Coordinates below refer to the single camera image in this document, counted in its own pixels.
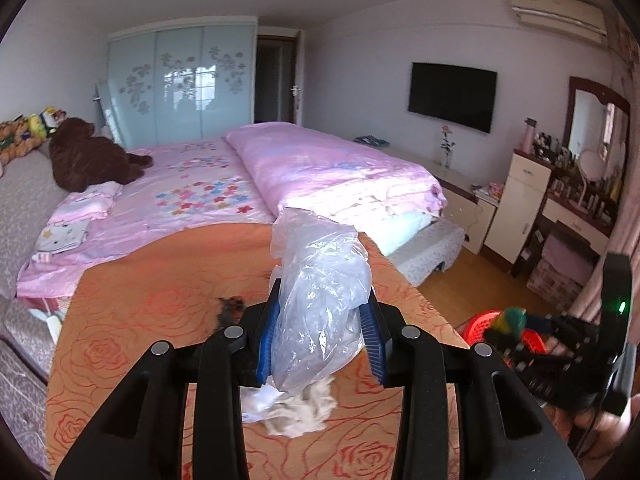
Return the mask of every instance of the orange plush toy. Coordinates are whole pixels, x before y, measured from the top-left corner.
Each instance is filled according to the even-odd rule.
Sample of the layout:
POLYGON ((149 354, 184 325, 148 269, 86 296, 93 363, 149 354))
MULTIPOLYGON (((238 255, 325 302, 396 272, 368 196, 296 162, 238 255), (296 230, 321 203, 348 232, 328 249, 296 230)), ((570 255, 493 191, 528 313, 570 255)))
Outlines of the orange plush toy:
POLYGON ((29 120, 18 117, 0 124, 0 164, 6 166, 17 156, 25 156, 44 142, 29 131, 29 120))

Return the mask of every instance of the pink bed sheet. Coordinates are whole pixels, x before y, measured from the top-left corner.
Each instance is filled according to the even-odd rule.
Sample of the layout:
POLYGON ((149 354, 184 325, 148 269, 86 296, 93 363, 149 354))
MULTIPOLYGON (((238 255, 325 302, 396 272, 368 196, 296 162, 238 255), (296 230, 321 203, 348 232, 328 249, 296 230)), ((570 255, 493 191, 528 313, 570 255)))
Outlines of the pink bed sheet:
POLYGON ((77 249, 50 263, 30 260, 18 277, 18 296, 72 296, 89 267, 116 260, 186 228, 217 223, 271 223, 236 152, 223 139, 150 150, 154 166, 125 186, 107 218, 92 221, 77 249))
POLYGON ((295 124, 251 124, 225 139, 274 215, 298 207, 367 232, 391 215, 437 214, 447 204, 418 164, 295 124))

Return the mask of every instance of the basket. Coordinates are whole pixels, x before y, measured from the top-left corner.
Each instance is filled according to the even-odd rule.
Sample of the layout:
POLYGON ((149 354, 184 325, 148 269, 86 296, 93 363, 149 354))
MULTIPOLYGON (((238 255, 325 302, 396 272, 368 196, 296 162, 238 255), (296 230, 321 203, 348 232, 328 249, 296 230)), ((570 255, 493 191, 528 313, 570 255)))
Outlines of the basket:
MULTIPOLYGON (((494 317, 497 317, 501 312, 501 310, 489 310, 473 316, 466 324, 462 339, 464 339, 469 346, 484 341, 484 331, 489 328, 494 317)), ((530 351, 537 354, 546 354, 545 343, 537 332, 525 329, 522 333, 522 342, 530 351)))

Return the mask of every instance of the folded blanket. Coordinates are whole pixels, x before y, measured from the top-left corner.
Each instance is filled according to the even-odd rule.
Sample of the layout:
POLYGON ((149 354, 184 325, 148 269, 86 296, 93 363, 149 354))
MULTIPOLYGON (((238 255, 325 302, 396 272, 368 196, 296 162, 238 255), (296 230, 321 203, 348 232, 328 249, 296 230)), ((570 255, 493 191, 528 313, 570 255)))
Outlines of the folded blanket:
POLYGON ((418 164, 295 124, 251 124, 225 139, 274 215, 297 207, 367 232, 391 215, 437 214, 447 203, 418 164))
POLYGON ((105 182, 89 186, 85 192, 70 193, 49 219, 49 225, 106 218, 122 190, 122 184, 105 182))

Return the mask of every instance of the metal screw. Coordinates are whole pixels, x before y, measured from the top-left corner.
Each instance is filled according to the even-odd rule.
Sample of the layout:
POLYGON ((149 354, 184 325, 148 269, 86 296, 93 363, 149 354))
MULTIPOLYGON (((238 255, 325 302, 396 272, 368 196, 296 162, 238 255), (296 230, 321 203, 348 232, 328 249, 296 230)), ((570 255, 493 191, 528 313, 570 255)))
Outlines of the metal screw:
POLYGON ((402 327, 400 333, 407 339, 418 339, 420 337, 420 329, 412 325, 402 327))
POLYGON ((166 354, 169 351, 169 343, 167 341, 156 341, 151 345, 151 353, 153 355, 166 354))
POLYGON ((242 327, 238 325, 232 325, 225 328, 225 337, 228 339, 238 339, 243 333, 244 330, 242 330, 242 327))
POLYGON ((478 343, 474 346, 474 350, 480 357, 489 357, 493 352, 487 343, 478 343))

